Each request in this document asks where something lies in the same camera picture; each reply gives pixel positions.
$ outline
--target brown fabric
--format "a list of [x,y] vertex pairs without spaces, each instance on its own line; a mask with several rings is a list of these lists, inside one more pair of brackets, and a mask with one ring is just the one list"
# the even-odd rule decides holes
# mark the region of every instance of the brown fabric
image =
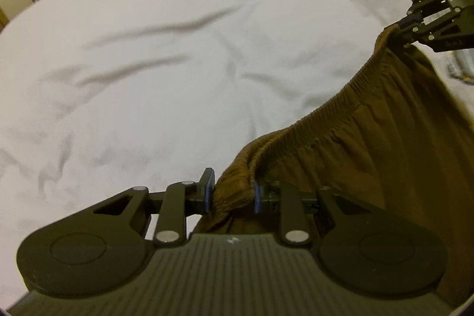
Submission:
[[245,146],[216,184],[197,232],[274,232],[252,215],[255,176],[301,191],[328,185],[435,232],[449,253],[438,294],[451,305],[474,289],[474,134],[429,60],[378,37],[372,57],[330,101]]

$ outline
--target grey metal part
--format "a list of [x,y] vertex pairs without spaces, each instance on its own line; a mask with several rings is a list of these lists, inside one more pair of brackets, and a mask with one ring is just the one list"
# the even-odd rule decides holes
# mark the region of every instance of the grey metal part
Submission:
[[273,235],[192,235],[178,248],[158,249],[147,268],[113,292],[56,299],[32,292],[12,316],[447,316],[433,293],[402,300],[357,295],[329,279],[307,249]]

